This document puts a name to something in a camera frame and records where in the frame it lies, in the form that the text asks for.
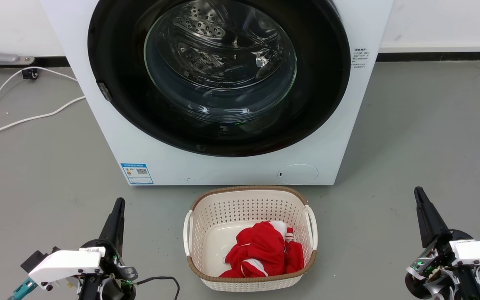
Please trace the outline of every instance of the gray floor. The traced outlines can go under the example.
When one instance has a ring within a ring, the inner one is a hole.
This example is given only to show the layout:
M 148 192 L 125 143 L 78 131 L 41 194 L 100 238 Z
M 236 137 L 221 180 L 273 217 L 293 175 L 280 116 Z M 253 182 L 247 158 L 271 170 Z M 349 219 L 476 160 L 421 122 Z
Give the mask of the gray floor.
M 62 70 L 71 74 L 71 70 Z M 13 71 L 0 70 L 0 85 Z M 82 93 L 43 72 L 13 80 L 0 127 L 51 112 Z M 480 62 L 378 63 L 335 186 L 299 186 L 315 209 L 318 258 L 299 283 L 255 294 L 214 292 L 188 268 L 183 218 L 212 187 L 130 187 L 85 101 L 0 133 L 0 299 L 35 250 L 76 249 L 127 200 L 124 260 L 141 278 L 173 275 L 179 299 L 412 299 L 405 268 L 421 252 L 412 190 L 421 185 L 453 228 L 480 238 Z M 76 298 L 63 287 L 30 300 Z M 171 282 L 137 299 L 173 299 Z

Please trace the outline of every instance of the red and white clothes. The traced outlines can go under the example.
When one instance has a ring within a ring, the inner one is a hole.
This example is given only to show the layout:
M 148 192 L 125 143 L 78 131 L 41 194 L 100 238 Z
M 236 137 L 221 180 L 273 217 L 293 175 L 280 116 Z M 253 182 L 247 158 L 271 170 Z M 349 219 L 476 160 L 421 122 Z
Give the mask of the red and white clothes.
M 303 248 L 294 241 L 292 228 L 281 221 L 260 222 L 236 236 L 225 257 L 231 264 L 220 277 L 268 277 L 301 270 Z

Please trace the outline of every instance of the front-loading washing machine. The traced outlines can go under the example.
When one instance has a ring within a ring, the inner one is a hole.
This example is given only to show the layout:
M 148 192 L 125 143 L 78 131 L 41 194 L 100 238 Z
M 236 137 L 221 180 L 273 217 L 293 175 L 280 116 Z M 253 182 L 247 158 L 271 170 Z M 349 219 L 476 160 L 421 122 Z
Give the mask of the front-loading washing machine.
M 393 0 L 42 0 L 131 185 L 334 184 Z

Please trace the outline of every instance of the teal connector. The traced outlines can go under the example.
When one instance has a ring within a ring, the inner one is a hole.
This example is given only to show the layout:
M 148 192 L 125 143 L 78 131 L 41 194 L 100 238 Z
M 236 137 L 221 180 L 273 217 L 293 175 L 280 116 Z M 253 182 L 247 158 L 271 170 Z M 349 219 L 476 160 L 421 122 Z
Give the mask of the teal connector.
M 27 294 L 32 292 L 38 285 L 31 279 L 27 278 L 15 291 L 8 300 L 21 300 L 25 298 Z

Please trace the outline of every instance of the blue and white sticker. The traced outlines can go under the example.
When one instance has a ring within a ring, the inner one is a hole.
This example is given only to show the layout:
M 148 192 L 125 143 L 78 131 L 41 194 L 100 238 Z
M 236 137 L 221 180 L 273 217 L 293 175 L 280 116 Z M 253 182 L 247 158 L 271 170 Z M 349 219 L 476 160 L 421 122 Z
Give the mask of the blue and white sticker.
M 129 184 L 153 184 L 153 179 L 145 163 L 122 163 L 122 169 Z

